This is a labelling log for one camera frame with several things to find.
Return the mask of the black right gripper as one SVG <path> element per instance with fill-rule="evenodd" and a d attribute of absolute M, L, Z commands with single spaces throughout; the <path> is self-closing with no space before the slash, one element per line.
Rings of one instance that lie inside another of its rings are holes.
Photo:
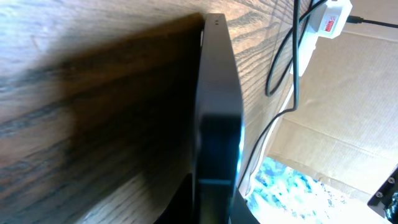
<path fill-rule="evenodd" d="M 379 187 L 376 193 L 369 199 L 367 206 L 380 217 L 386 218 L 386 209 L 393 201 L 393 195 L 397 192 L 397 166 L 389 174 L 386 181 Z"/>

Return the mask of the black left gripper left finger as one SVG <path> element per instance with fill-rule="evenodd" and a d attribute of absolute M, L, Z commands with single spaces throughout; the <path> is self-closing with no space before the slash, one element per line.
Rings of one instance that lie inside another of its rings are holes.
<path fill-rule="evenodd" d="M 192 174 L 187 174 L 154 224 L 191 224 L 193 214 Z"/>

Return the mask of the blue Samsung Galaxy smartphone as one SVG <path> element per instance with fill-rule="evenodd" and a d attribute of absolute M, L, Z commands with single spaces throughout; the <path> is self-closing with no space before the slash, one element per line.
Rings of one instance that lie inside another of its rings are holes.
<path fill-rule="evenodd" d="M 205 17 L 195 99 L 193 223 L 228 223 L 244 144 L 243 97 L 226 17 Z"/>

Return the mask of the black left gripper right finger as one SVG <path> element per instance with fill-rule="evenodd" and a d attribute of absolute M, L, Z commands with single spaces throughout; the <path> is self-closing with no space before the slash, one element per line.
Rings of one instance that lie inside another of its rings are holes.
<path fill-rule="evenodd" d="M 259 224 L 237 187 L 234 187 L 229 203 L 228 224 Z"/>

